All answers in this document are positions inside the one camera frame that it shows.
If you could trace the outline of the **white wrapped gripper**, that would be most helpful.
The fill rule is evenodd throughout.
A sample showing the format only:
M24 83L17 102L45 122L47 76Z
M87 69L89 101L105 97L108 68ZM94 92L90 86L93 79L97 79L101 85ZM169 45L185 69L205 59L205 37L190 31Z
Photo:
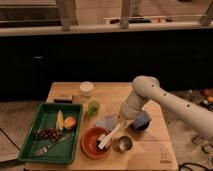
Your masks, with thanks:
M132 91L127 99L121 104L119 114L126 120L135 119L142 111L142 107L148 102L146 97L142 97Z

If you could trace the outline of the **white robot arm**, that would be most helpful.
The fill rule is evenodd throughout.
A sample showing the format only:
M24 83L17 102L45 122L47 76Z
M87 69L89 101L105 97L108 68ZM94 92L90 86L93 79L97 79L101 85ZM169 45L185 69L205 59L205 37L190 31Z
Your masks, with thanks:
M130 95L120 107L120 115L134 120L144 104L153 100L179 117L206 140L213 139L213 112L166 92L155 77L137 76Z

